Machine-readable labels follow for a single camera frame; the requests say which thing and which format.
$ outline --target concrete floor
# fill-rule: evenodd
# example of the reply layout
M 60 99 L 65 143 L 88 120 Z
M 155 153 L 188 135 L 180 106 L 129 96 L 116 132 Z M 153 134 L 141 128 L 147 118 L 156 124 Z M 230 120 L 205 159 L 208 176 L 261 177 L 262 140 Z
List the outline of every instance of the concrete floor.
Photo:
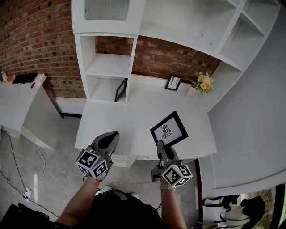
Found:
M 79 118 L 65 117 L 60 126 L 58 149 L 52 151 L 40 148 L 46 160 L 46 175 L 37 190 L 34 189 L 31 199 L 58 216 L 83 184 L 84 175 L 75 164 L 80 153 L 79 150 L 74 149 L 79 124 Z M 11 141 L 25 186 L 36 186 L 44 171 L 43 158 L 38 152 L 37 146 L 24 136 L 20 136 L 19 139 L 11 137 Z M 113 167 L 100 187 L 109 184 L 124 192 L 136 192 L 141 201 L 157 208 L 161 202 L 160 185 L 158 182 L 152 183 L 150 176 L 150 170 L 156 164 L 157 161 L 136 160 L 131 168 Z M 198 219 L 198 201 L 195 165 L 193 161 L 189 162 L 188 165 L 194 177 L 184 186 L 178 187 L 176 193 L 187 227 L 191 228 Z M 0 141 L 0 166 L 3 174 L 11 178 L 10 183 L 24 192 L 14 162 L 9 135 L 3 132 Z M 7 184 L 2 176 L 0 176 L 0 194 L 0 220 L 11 204 L 17 205 L 18 203 L 23 203 L 33 210 L 49 215 L 51 221 L 56 220 L 55 216 L 42 207 L 32 202 L 27 203 L 16 190 Z

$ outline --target shoe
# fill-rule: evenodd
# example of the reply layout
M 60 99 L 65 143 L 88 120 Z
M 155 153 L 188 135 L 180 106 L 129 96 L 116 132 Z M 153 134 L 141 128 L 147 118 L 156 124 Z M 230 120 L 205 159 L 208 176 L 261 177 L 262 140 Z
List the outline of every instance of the shoe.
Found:
M 102 193 L 103 193 L 102 190 L 99 188 L 98 191 L 96 192 L 95 196 L 98 194 L 102 194 Z
M 135 193 L 135 192 L 131 193 L 131 196 L 133 196 L 133 197 L 139 199 L 139 195 L 138 195 L 137 193 Z
M 110 191 L 110 190 L 112 190 L 112 187 L 109 185 L 105 185 L 102 189 L 103 192 Z

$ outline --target hand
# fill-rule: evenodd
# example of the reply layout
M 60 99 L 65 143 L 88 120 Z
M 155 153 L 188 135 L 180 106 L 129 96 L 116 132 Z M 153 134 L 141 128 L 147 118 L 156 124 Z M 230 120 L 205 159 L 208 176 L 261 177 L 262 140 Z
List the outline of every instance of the hand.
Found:
M 99 181 L 104 181 L 105 177 L 107 176 L 106 173 L 103 173 L 101 174 L 99 177 L 96 178 L 96 180 L 99 180 Z

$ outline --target white table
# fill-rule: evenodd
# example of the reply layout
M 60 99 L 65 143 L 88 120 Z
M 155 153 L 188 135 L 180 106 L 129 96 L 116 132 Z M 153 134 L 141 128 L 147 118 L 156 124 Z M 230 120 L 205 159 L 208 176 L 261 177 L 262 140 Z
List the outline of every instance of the white table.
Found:
M 182 90 L 166 90 L 166 80 L 138 76 L 131 80 L 130 99 L 123 102 L 87 101 L 75 148 L 83 149 L 100 134 L 118 131 L 120 140 L 112 159 L 115 166 L 129 167 L 136 159 L 156 160 L 157 148 L 150 129 L 176 111 L 189 135 L 173 147 L 180 159 L 216 153 L 215 139 L 207 113 Z
M 12 136 L 23 134 L 38 146 L 55 149 L 62 121 L 42 85 L 0 84 L 0 125 Z

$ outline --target power strip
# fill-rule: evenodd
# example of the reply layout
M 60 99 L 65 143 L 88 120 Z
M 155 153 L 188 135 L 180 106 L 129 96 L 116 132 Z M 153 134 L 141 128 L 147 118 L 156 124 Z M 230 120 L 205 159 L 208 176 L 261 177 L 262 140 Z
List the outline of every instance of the power strip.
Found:
M 25 201 L 27 201 L 27 202 L 30 201 L 31 193 L 32 193 L 32 191 L 28 187 L 26 187 L 25 194 L 22 193 L 22 196 L 24 197 Z

